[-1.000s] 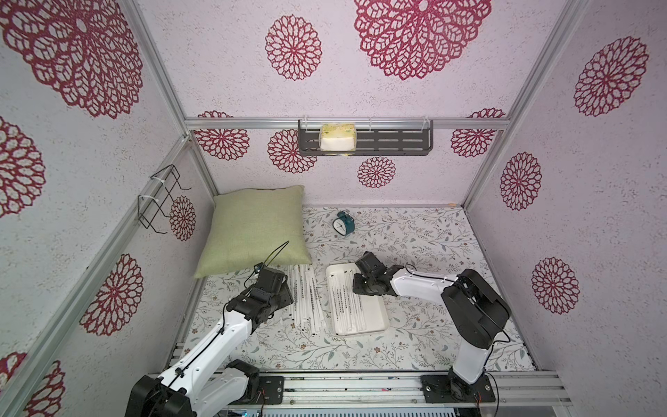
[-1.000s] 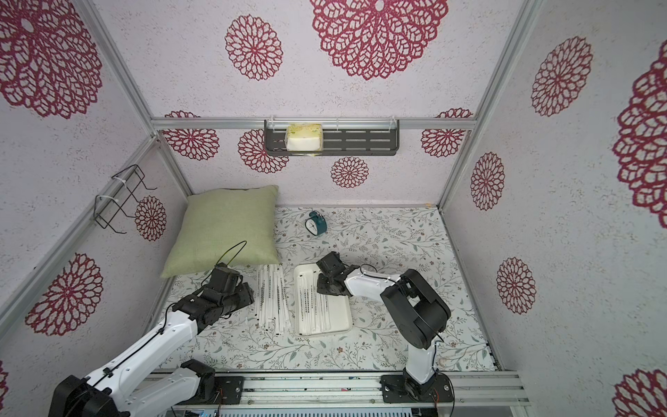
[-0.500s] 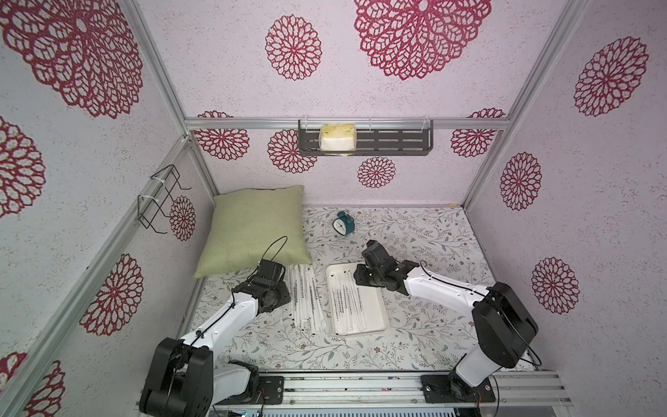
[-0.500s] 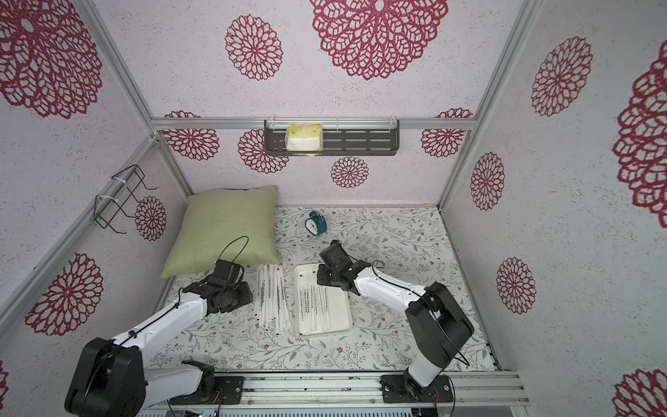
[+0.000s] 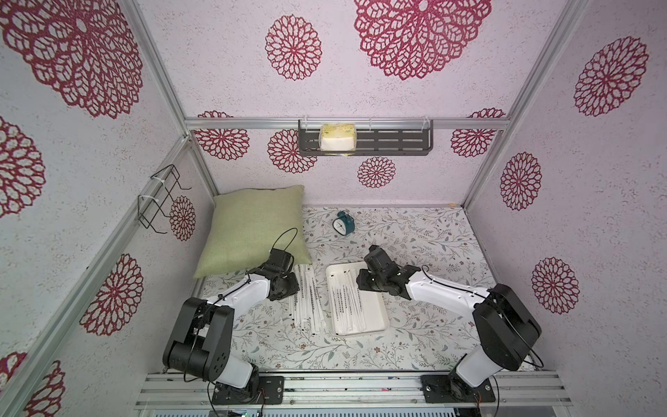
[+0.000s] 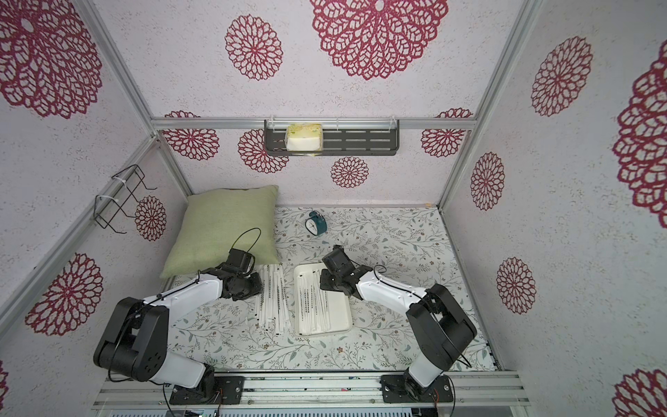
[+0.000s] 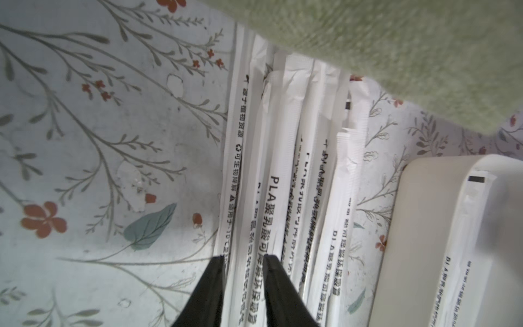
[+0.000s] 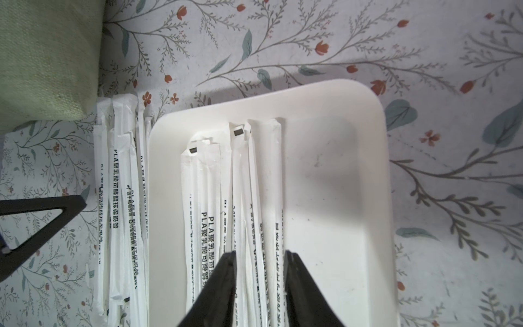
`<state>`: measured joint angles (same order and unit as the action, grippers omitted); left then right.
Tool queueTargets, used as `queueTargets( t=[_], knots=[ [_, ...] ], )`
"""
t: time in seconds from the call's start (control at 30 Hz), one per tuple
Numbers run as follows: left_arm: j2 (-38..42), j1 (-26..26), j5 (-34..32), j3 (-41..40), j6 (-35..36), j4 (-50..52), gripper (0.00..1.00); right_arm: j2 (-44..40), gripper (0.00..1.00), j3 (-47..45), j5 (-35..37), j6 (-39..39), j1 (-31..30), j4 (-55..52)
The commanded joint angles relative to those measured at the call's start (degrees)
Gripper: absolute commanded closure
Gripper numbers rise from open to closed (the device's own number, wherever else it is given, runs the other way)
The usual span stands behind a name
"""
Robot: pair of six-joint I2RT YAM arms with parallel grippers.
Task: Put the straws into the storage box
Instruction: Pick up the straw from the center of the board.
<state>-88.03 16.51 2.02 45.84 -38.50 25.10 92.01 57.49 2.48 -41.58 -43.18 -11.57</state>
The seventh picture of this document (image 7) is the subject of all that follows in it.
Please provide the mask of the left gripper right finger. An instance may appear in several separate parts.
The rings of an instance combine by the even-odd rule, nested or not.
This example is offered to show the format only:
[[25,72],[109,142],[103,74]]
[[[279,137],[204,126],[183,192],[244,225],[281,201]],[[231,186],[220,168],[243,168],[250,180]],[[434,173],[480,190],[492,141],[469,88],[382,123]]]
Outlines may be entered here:
[[278,257],[264,256],[263,276],[267,326],[317,326]]

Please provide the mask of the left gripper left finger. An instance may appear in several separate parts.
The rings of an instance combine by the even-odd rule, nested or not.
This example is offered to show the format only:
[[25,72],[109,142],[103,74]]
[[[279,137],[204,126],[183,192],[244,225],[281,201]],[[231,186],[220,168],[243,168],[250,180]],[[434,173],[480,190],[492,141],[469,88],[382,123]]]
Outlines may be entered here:
[[223,256],[212,257],[187,304],[172,327],[221,325],[224,296]]

